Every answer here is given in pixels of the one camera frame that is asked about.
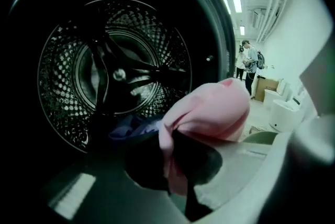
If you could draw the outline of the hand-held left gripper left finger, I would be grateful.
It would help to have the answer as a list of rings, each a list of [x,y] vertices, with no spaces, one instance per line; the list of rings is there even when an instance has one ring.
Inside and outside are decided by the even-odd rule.
[[[170,198],[158,135],[84,155],[41,190],[56,223],[187,223]]]

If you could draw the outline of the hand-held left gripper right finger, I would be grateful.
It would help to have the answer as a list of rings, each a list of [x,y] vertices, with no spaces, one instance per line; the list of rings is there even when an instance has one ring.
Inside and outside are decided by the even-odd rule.
[[[301,74],[318,116],[278,134],[254,178],[217,210],[189,191],[197,223],[334,223],[334,45]]]

